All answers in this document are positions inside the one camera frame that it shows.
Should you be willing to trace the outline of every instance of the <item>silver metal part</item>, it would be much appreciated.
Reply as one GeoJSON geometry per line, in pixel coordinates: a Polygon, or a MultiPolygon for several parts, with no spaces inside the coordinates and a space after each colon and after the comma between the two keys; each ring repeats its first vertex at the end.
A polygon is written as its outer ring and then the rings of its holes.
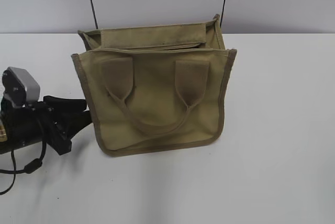
{"type": "Polygon", "coordinates": [[[40,98],[41,88],[36,80],[29,74],[29,72],[25,69],[15,67],[9,67],[7,70],[15,75],[15,77],[21,83],[22,87],[25,89],[26,102],[29,104],[37,102],[40,98]]]}

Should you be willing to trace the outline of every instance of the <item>khaki tote bag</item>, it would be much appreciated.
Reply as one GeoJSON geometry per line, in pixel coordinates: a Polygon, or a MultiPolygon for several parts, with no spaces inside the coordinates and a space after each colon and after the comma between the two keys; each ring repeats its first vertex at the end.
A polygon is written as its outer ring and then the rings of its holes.
{"type": "Polygon", "coordinates": [[[72,55],[97,142],[109,155],[198,147],[224,127],[236,50],[207,23],[79,31],[72,55]]]}

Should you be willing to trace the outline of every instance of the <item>white tabletop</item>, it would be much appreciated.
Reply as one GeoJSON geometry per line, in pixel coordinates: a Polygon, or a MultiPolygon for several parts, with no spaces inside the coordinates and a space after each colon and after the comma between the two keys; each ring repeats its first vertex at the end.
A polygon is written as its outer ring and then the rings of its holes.
{"type": "MultiPolygon", "coordinates": [[[[0,197],[1,223],[335,223],[335,35],[225,35],[238,49],[225,129],[207,147],[111,158],[93,127],[0,197]]],[[[83,98],[77,35],[0,35],[1,71],[83,98]]],[[[40,144],[16,151],[18,167],[40,144]]],[[[0,156],[0,169],[11,169],[0,156]]],[[[0,191],[11,182],[0,175],[0,191]]]]}

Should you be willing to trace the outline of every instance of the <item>bag strap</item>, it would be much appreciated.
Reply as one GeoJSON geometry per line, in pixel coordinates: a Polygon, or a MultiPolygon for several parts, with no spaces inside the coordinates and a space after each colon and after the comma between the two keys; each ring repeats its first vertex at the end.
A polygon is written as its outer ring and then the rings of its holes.
{"type": "Polygon", "coordinates": [[[209,62],[185,60],[175,62],[175,90],[185,105],[185,110],[177,122],[164,126],[143,123],[130,111],[125,102],[133,89],[132,58],[115,58],[104,62],[100,68],[106,89],[126,118],[145,134],[162,135],[176,131],[182,126],[192,109],[204,98],[209,62]]]}

